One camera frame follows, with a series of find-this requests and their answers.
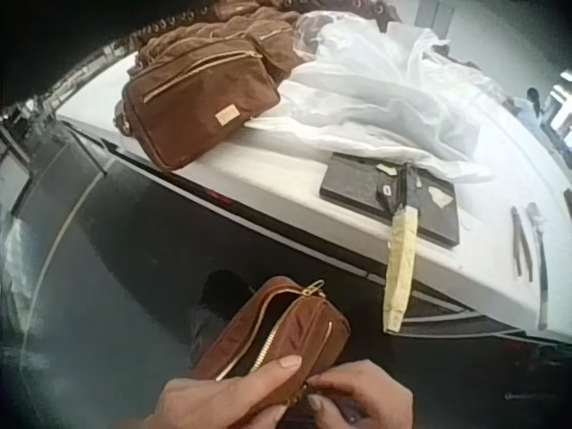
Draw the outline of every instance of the zipper pull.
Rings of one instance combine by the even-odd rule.
[[[325,298],[325,294],[320,290],[322,289],[322,287],[325,285],[325,281],[323,280],[318,280],[316,282],[313,282],[312,284],[310,284],[309,286],[307,286],[303,291],[302,291],[302,295],[304,295],[305,297],[311,297],[312,295],[314,295],[316,292],[318,292],[318,295],[322,298]]]
[[[253,58],[262,58],[262,55],[256,51],[245,51],[245,54]]]

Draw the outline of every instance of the brown zippered pouch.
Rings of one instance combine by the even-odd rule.
[[[117,125],[149,158],[184,167],[244,122],[278,104],[263,56],[245,38],[209,40],[139,73],[123,89]]]
[[[302,288],[286,277],[270,279],[232,318],[191,377],[221,381],[247,375],[277,358],[300,355],[297,373],[248,415],[272,405],[294,405],[306,379],[330,367],[349,337],[349,323],[325,298],[323,285],[318,281]]]

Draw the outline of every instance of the paper scrap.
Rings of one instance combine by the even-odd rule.
[[[397,168],[390,167],[389,165],[385,164],[378,164],[375,168],[377,168],[380,172],[384,172],[390,176],[397,176]]]
[[[451,195],[446,194],[445,192],[443,192],[439,188],[435,188],[434,186],[429,187],[429,193],[431,194],[433,202],[441,209],[448,206],[450,202],[453,200],[453,197]]]

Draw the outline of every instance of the tool handle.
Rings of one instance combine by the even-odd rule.
[[[546,255],[544,254],[543,235],[538,233],[540,246],[540,314],[538,318],[538,330],[544,331],[548,327],[548,270],[546,267]]]

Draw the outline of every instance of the white table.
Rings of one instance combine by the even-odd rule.
[[[132,63],[133,55],[96,76],[60,107],[57,117],[88,135],[117,145],[125,153],[148,159],[136,140],[125,138],[113,125],[114,106],[128,81],[127,70]],[[475,160],[488,165],[496,179],[484,184],[457,185],[460,244],[446,249],[420,239],[415,278],[529,335],[572,342],[572,222],[562,197],[569,182],[535,138],[491,99],[479,97],[473,114],[482,124]],[[320,198],[318,191],[330,154],[300,145],[289,146],[284,148],[271,135],[264,145],[252,145],[244,134],[238,133],[176,173],[265,215],[386,264],[390,228]],[[537,203],[546,219],[549,311],[548,330],[544,332],[536,331],[539,263],[524,210],[531,201]],[[521,210],[533,249],[532,283],[516,274],[512,206]],[[348,269],[362,274],[354,267]]]

